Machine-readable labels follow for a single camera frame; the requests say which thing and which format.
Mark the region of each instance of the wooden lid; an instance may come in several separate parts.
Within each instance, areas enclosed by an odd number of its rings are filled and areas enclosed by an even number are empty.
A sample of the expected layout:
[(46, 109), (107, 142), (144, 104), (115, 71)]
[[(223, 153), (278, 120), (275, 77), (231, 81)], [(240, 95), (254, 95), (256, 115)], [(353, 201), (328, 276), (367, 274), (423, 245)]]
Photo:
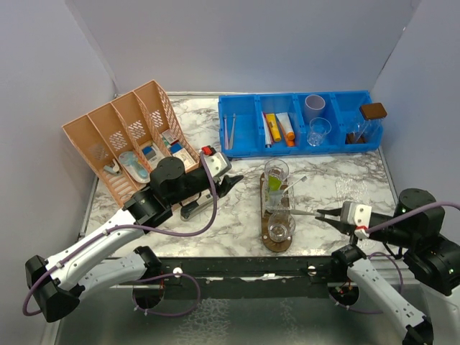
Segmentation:
[(381, 103), (364, 104), (359, 110), (365, 120), (378, 120), (387, 116), (387, 111)]

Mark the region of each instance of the marble surface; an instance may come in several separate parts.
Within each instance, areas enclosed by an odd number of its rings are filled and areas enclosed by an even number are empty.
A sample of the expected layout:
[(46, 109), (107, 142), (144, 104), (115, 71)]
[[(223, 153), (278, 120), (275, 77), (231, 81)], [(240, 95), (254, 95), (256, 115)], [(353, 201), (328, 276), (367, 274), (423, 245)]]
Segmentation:
[[(196, 149), (212, 145), (220, 149), (217, 98), (171, 97), (183, 132)], [(127, 255), (134, 248), (150, 246), (158, 256), (233, 257), (273, 255), (329, 255), (348, 243), (348, 237), (326, 223), (310, 216), (295, 216), (296, 230), (289, 250), (275, 254), (265, 248), (261, 239), (259, 178), (264, 160), (235, 160), (230, 175), (244, 175), (225, 198), (218, 202), (213, 226), (200, 236), (178, 238), (148, 234), (114, 253)], [(376, 212), (391, 214), (395, 203), (379, 152), (355, 155), (284, 157), (290, 168), (290, 181), (307, 175), (307, 181), (294, 188), (295, 208), (313, 211), (317, 208), (340, 207), (345, 200), (368, 203)], [(99, 183), (93, 201), (87, 234), (105, 223), (118, 206), (103, 183)], [(179, 211), (161, 225), (163, 229), (192, 232), (201, 229), (211, 217), (208, 208), (189, 222), (180, 220)], [(368, 254), (382, 250), (380, 243), (362, 241)]]

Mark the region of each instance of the yellow tube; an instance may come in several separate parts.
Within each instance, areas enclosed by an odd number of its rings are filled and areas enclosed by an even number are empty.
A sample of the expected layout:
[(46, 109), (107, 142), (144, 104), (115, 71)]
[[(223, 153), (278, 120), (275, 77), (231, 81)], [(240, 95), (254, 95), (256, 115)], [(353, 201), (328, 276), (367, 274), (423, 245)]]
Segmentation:
[(270, 128), (270, 132), (272, 133), (273, 141), (280, 142), (281, 141), (281, 134), (280, 130), (278, 129), (278, 125), (276, 125), (276, 116), (275, 114), (265, 114), (265, 118), (267, 119), (268, 127)]

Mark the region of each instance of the blue package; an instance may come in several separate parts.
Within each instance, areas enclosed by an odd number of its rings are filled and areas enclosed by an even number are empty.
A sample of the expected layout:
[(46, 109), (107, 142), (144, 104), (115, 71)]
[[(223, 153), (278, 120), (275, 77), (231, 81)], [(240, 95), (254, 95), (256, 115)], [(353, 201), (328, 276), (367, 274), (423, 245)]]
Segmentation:
[(176, 142), (171, 148), (170, 148), (170, 151), (171, 153), (176, 153), (178, 151), (180, 151), (182, 149), (182, 146), (180, 146), (180, 144), (178, 142)]

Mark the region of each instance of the green object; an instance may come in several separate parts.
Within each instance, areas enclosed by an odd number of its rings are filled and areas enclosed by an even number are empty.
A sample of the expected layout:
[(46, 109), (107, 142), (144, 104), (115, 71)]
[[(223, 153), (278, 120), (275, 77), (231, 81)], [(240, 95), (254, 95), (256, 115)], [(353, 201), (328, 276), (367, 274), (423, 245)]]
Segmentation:
[(275, 176), (268, 176), (268, 188), (273, 190), (279, 190), (281, 188), (282, 181)]

